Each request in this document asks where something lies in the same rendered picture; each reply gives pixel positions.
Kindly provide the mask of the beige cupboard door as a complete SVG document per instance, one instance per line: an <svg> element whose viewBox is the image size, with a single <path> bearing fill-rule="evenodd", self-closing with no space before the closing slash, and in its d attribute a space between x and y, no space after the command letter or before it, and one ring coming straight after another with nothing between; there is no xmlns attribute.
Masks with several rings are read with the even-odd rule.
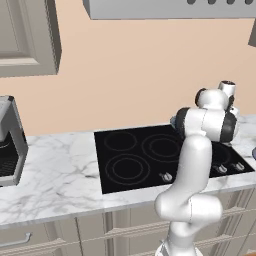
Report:
<svg viewBox="0 0 256 256"><path fill-rule="evenodd" d="M106 237L105 216L87 215L77 218L83 256L114 256L114 245Z"/></svg>
<svg viewBox="0 0 256 256"><path fill-rule="evenodd" d="M167 235L169 223L161 220L152 205L113 214L115 256L136 256L155 251Z"/></svg>
<svg viewBox="0 0 256 256"><path fill-rule="evenodd" d="M242 256L256 223L256 188L219 193L223 215L196 237L203 256Z"/></svg>

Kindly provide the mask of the black glass hob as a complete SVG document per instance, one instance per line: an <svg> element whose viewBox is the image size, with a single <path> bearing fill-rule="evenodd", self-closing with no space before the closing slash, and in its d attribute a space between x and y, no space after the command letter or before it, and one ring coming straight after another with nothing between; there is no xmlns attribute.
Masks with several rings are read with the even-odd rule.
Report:
<svg viewBox="0 0 256 256"><path fill-rule="evenodd" d="M181 138L171 125L98 131L94 134L104 194L170 185L199 185L210 178L253 173L231 146L192 135ZM244 171L235 169L242 163ZM227 168L226 174L215 170ZM164 182L160 173L172 175Z"/></svg>

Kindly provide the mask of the grey range hood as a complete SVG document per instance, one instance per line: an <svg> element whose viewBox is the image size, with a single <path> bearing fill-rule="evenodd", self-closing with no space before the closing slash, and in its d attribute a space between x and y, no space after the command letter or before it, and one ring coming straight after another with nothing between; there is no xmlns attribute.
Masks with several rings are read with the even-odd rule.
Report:
<svg viewBox="0 0 256 256"><path fill-rule="evenodd" d="M92 20L256 18L256 0L83 0Z"/></svg>

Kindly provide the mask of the grey coffee machine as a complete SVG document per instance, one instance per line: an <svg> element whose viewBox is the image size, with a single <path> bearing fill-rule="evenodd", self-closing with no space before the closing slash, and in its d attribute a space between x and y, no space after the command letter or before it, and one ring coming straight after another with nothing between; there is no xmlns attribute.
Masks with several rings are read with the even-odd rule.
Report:
<svg viewBox="0 0 256 256"><path fill-rule="evenodd" d="M13 96L0 96L0 187L20 181L28 144Z"/></svg>

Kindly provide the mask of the beige drawer front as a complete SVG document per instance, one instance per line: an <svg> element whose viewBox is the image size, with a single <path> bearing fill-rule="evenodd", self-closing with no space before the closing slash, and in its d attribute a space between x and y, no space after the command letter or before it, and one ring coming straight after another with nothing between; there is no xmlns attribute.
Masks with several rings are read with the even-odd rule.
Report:
<svg viewBox="0 0 256 256"><path fill-rule="evenodd" d="M0 256L82 256L74 219L0 229L0 243L24 239L28 232L32 233L28 243L0 248Z"/></svg>

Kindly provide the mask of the beige wall cupboard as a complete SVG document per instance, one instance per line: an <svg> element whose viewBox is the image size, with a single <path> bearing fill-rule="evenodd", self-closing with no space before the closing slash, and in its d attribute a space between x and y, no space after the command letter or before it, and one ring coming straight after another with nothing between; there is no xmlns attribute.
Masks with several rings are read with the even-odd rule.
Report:
<svg viewBox="0 0 256 256"><path fill-rule="evenodd" d="M0 77L56 75L61 54L55 0L0 0Z"/></svg>

